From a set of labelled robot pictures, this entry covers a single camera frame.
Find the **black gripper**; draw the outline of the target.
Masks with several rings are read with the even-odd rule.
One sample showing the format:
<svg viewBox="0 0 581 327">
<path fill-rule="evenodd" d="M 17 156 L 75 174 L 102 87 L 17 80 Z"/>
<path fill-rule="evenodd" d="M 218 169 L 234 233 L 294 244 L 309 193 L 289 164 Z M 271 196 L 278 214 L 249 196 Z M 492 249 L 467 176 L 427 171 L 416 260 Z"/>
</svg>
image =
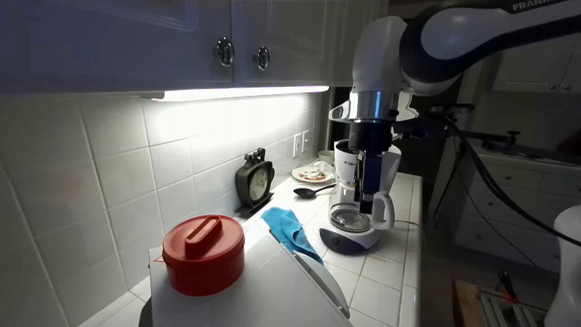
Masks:
<svg viewBox="0 0 581 327">
<path fill-rule="evenodd" d="M 362 213 L 372 209 L 372 196 L 382 184 L 382 154 L 392 142 L 387 122 L 362 122 L 351 125 L 351 151 L 358 154 L 356 202 Z"/>
</svg>

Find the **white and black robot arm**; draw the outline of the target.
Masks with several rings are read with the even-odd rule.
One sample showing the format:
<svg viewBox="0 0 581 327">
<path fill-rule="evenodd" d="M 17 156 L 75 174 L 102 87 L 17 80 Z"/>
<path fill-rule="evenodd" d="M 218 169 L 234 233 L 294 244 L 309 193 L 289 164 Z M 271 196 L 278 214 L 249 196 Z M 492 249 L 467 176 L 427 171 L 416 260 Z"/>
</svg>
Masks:
<svg viewBox="0 0 581 327">
<path fill-rule="evenodd" d="M 447 0 L 405 22 L 371 22 L 356 45 L 349 149 L 363 156 L 356 202 L 371 213 L 380 191 L 378 156 L 392 144 L 402 91 L 431 96 L 483 58 L 578 33 L 579 0 Z"/>
</svg>

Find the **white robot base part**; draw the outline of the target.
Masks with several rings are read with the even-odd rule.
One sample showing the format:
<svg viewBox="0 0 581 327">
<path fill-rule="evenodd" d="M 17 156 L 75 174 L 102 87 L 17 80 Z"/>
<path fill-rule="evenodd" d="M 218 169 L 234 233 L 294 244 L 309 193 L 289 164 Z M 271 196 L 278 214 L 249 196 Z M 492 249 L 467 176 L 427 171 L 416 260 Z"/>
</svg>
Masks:
<svg viewBox="0 0 581 327">
<path fill-rule="evenodd" d="M 559 236 L 559 285 L 545 316 L 545 327 L 581 327 L 581 205 L 554 220 Z"/>
</svg>

